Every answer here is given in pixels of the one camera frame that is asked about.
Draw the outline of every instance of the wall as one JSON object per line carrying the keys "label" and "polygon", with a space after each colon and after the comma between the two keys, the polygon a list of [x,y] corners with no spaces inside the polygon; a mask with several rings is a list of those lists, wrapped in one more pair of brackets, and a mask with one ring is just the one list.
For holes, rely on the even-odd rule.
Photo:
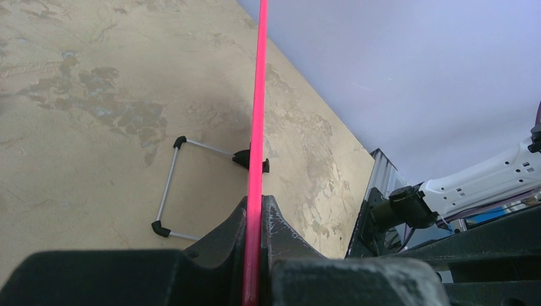
{"label": "wall", "polygon": [[269,37],[410,183],[527,137],[541,99],[539,1],[271,0]]}

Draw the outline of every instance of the black corner connector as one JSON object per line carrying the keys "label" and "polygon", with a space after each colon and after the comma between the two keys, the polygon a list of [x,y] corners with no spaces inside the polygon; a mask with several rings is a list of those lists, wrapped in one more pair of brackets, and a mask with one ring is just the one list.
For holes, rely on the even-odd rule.
{"label": "black corner connector", "polygon": [[186,136],[180,136],[178,137],[176,140],[175,140],[175,144],[173,145],[173,148],[177,148],[177,149],[181,149],[181,145],[183,143],[186,143],[188,141],[188,139],[186,138]]}
{"label": "black corner connector", "polygon": [[161,227],[161,221],[152,222],[152,230],[156,233],[156,235],[165,238],[169,237],[169,233],[171,233],[170,229]]}
{"label": "black corner connector", "polygon": [[[250,150],[242,150],[233,154],[233,162],[241,165],[245,169],[250,169]],[[271,171],[271,164],[269,159],[265,159],[263,162],[263,173],[269,173]]]}

